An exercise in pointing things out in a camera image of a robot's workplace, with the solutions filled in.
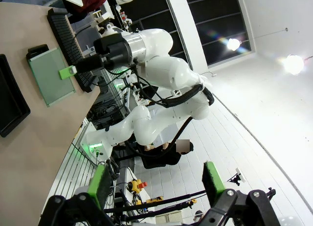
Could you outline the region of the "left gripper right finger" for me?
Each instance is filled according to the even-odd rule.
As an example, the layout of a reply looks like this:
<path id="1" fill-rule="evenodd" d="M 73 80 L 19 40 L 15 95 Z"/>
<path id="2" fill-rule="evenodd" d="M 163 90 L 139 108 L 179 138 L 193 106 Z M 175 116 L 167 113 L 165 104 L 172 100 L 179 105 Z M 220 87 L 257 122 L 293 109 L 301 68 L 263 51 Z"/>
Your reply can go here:
<path id="1" fill-rule="evenodd" d="M 244 194 L 226 188 L 211 161 L 203 166 L 202 183 L 210 203 L 210 209 L 200 220 L 200 226 L 224 226 L 232 220 L 235 226 L 279 226 L 279 220 L 270 203 L 276 190 L 260 189 Z"/>

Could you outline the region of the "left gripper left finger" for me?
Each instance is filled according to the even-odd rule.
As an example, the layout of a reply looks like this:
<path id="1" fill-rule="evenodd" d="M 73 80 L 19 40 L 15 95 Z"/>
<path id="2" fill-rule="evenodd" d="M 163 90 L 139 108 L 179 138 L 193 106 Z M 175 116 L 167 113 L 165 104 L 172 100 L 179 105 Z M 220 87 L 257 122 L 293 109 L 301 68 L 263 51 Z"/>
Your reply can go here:
<path id="1" fill-rule="evenodd" d="M 66 199 L 61 195 L 51 196 L 41 214 L 40 226 L 112 226 L 112 219 L 104 212 L 106 199 L 111 190 L 111 175 L 108 165 L 99 165 L 86 191 Z"/>

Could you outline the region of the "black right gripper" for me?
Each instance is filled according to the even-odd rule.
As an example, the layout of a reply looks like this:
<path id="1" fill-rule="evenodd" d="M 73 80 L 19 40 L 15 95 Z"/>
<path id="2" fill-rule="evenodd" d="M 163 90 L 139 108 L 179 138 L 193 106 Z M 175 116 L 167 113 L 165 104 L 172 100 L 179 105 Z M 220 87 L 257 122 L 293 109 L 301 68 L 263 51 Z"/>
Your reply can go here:
<path id="1" fill-rule="evenodd" d="M 62 80 L 78 73 L 84 73 L 103 67 L 107 70 L 113 70 L 115 68 L 131 65 L 132 51 L 121 33 L 99 38 L 95 40 L 93 44 L 95 52 L 98 55 L 83 58 L 74 65 L 59 70 L 59 76 Z"/>

